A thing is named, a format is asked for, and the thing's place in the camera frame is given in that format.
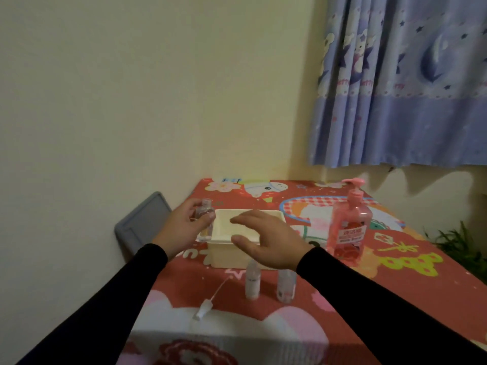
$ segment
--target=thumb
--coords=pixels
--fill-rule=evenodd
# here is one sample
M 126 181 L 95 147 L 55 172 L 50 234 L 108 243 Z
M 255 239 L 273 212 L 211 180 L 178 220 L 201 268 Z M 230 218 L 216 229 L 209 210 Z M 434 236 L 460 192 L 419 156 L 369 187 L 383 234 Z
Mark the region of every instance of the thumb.
M 208 214 L 204 214 L 197 221 L 193 221 L 193 227 L 198 233 L 210 226 L 210 224 L 215 220 L 216 214 L 214 211 Z
M 250 242 L 247 237 L 243 235 L 234 234 L 231 238 L 232 243 L 237 246 L 240 250 L 245 252 L 251 258 L 259 262 L 260 257 L 260 249 L 259 245 L 256 245 L 254 242 Z

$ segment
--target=white bottle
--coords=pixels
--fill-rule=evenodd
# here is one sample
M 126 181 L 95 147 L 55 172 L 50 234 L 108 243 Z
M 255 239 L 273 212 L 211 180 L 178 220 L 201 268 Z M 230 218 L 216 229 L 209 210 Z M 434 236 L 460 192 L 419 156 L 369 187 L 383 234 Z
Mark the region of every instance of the white bottle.
M 260 267 L 257 261 L 250 260 L 245 273 L 245 296 L 248 300 L 257 300 L 260 293 Z
M 297 274 L 292 270 L 277 272 L 277 299 L 284 304 L 290 304 L 296 290 Z
M 201 202 L 201 206 L 196 209 L 194 217 L 196 219 L 201 218 L 204 214 L 208 214 L 210 212 L 215 212 L 215 209 L 211 207 L 211 199 L 204 198 Z M 202 230 L 198 237 L 196 238 L 197 242 L 208 242 L 211 240 L 211 235 L 213 233 L 213 222 L 208 226 L 206 229 Z

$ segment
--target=cartoon tablecloth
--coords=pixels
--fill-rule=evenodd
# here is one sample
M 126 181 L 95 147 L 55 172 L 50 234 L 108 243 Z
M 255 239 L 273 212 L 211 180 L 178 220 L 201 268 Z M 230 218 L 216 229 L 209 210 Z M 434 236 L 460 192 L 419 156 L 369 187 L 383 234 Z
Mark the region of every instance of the cartoon tablecloth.
M 312 181 L 203 179 L 191 197 L 211 198 L 215 208 L 279 209 L 305 240 L 324 247 L 332 205 L 343 200 L 350 187 Z M 354 269 L 487 350 L 487 287 L 367 194 L 365 202 L 374 220 Z M 228 276 L 232 279 L 216 295 L 213 310 L 202 321 L 193 320 L 203 300 Z M 206 244 L 195 243 L 157 278 L 118 364 L 378 363 L 306 281 L 298 277 L 290 305 L 277 300 L 276 285 L 277 271 L 263 270 L 259 299 L 247 300 L 245 270 L 211 268 Z M 384 330 L 391 335 L 406 330 L 407 323 L 401 320 L 397 313 Z M 413 336 L 407 345 L 414 346 Z

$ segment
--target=green plant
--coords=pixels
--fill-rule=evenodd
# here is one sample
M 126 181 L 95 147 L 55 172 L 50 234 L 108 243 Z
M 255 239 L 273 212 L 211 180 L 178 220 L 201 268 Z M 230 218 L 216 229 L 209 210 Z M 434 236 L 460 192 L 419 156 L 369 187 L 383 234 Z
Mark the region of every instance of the green plant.
M 474 249 L 472 235 L 463 221 L 460 221 L 460 231 L 452 229 L 447 233 L 438 232 L 440 235 L 435 240 L 430 239 L 428 233 L 425 232 L 426 238 L 484 284 L 487 284 L 487 258 Z

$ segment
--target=person's left hand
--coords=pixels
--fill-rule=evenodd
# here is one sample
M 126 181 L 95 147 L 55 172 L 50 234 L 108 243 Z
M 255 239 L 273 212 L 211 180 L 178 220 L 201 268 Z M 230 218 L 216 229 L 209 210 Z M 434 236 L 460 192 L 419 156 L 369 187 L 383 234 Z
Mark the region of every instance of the person's left hand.
M 215 220 L 216 215 L 212 212 L 191 221 L 196 207 L 200 205 L 201 200 L 198 198 L 187 199 L 173 210 L 164 227 L 153 239 L 152 243 L 164 250 L 169 261 L 194 243 L 198 234 Z

